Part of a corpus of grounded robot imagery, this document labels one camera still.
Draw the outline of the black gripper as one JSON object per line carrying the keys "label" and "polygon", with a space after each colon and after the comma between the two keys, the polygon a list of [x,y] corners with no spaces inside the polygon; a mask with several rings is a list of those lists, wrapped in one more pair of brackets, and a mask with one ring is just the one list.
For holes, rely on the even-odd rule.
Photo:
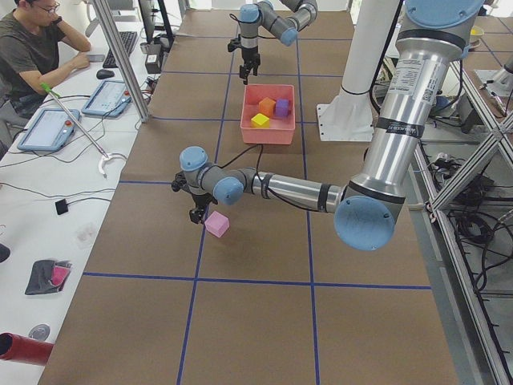
{"label": "black gripper", "polygon": [[196,207],[189,211],[190,220],[195,224],[202,224],[203,218],[208,219],[210,215],[210,204],[214,201],[214,196],[210,193],[192,194],[192,199]]}
{"label": "black gripper", "polygon": [[244,64],[240,66],[239,76],[243,80],[243,84],[248,83],[248,69],[252,69],[252,75],[258,76],[258,68],[260,66],[260,54],[258,46],[242,47],[242,59]]}

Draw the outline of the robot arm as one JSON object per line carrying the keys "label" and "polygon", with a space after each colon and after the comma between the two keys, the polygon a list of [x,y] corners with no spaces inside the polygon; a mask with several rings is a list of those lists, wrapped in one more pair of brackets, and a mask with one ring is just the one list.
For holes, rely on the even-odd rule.
{"label": "robot arm", "polygon": [[330,140],[369,141],[362,170],[340,187],[259,168],[229,169],[198,146],[180,153],[174,191],[192,195],[190,218],[244,193],[332,213],[337,235],[365,251],[393,236],[406,199],[402,183],[449,65],[467,56],[480,1],[365,1],[339,94],[321,107]]}
{"label": "robot arm", "polygon": [[281,1],[293,13],[287,18],[281,17],[270,1],[244,4],[239,17],[232,15],[237,21],[240,33],[228,44],[228,51],[241,50],[244,61],[240,65],[239,77],[243,84],[248,84],[250,74],[257,76],[261,57],[258,49],[259,29],[263,27],[275,39],[289,47],[297,40],[300,31],[311,25],[317,18],[316,1]]}

